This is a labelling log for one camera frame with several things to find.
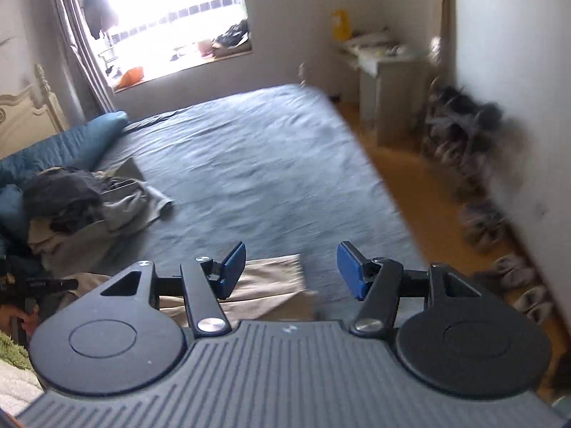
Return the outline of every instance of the round pad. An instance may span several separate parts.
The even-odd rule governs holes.
[[[113,341],[105,336],[114,336]],[[135,328],[118,320],[95,320],[76,328],[70,336],[73,350],[85,357],[105,359],[128,351],[137,339]]]
[[[38,328],[30,358],[44,383],[77,396],[113,396],[166,375],[186,349],[181,328],[134,298],[77,301]]]
[[[396,353],[426,384],[477,399],[532,388],[551,359],[540,327],[485,298],[450,298],[407,320],[396,336]]]

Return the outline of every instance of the mattress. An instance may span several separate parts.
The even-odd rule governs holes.
[[[324,319],[359,303],[336,267],[349,240],[366,256],[425,267],[394,201],[326,95],[295,85],[195,105],[130,125],[102,169],[133,157],[172,212],[119,241],[96,273],[138,260],[159,274],[243,241],[248,259],[300,254]]]

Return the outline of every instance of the pile of clothes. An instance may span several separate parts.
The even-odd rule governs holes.
[[[28,245],[59,278],[93,270],[118,237],[144,229],[171,204],[142,181],[132,160],[110,173],[48,169],[23,193]]]

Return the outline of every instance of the ribbed surface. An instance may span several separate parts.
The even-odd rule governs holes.
[[[107,401],[48,393],[29,428],[542,427],[563,420],[526,393],[463,401],[418,383],[380,341],[336,322],[244,322],[202,340],[178,371],[144,392]]]

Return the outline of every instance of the hand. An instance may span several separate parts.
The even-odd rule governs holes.
[[[12,318],[22,319],[22,329],[30,337],[39,325],[39,306],[35,305],[31,314],[10,304],[0,305],[0,330],[11,336],[10,321]]]

